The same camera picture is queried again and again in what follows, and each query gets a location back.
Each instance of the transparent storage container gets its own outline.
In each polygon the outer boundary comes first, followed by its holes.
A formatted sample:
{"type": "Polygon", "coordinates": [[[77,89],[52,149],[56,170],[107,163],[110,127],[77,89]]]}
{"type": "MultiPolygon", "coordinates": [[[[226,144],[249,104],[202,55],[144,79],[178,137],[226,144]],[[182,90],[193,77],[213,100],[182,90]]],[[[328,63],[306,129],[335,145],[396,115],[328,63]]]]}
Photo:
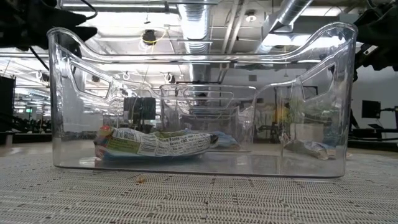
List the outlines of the transparent storage container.
{"type": "Polygon", "coordinates": [[[352,25],[329,24],[289,53],[269,55],[112,55],[66,29],[48,37],[57,167],[345,173],[352,25]],[[169,72],[178,69],[181,75],[169,72]],[[222,84],[168,83],[193,74],[222,84]],[[164,85],[151,85],[156,75],[164,85]]]}

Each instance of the table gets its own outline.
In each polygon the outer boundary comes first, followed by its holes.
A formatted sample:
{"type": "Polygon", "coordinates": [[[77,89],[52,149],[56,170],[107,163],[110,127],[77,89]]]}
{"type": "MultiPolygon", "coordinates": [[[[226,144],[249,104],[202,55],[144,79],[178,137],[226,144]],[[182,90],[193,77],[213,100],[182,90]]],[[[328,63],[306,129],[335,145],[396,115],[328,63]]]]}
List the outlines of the table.
{"type": "Polygon", "coordinates": [[[398,223],[392,152],[308,181],[59,169],[50,144],[27,149],[0,149],[0,223],[398,223]]]}

